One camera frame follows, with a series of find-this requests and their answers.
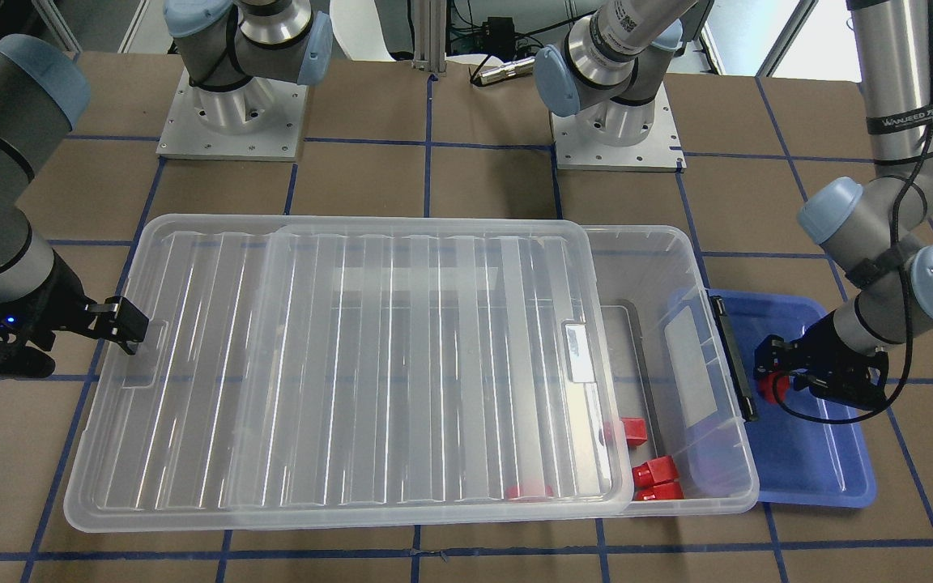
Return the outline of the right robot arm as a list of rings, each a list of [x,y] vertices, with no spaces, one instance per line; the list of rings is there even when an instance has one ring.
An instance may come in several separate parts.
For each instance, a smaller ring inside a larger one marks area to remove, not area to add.
[[[332,19],[307,1],[167,1],[163,17],[208,128],[240,130],[267,110],[262,83],[313,86],[332,58]],[[70,57],[33,36],[0,40],[0,377],[45,379],[66,332],[133,355],[148,318],[124,296],[94,301],[18,208],[75,129],[92,88]]]

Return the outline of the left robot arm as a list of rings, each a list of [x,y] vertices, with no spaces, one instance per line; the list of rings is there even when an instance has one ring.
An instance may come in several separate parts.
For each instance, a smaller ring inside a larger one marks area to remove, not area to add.
[[[822,401],[884,412],[907,383],[915,337],[933,330],[933,245],[915,228],[933,217],[933,1],[849,1],[862,74],[874,180],[839,177],[804,203],[799,224],[858,295],[788,341],[756,348],[767,402],[807,389]],[[652,102],[688,1],[607,1],[535,56],[535,82],[560,117]]]

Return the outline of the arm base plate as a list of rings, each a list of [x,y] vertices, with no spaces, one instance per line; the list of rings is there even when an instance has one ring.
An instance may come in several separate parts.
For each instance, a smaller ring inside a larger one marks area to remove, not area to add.
[[[549,114],[560,169],[680,172],[688,168],[666,86],[641,106],[596,104],[574,116]]]
[[[182,71],[156,152],[170,160],[295,162],[308,96],[308,86],[262,78],[212,92]]]

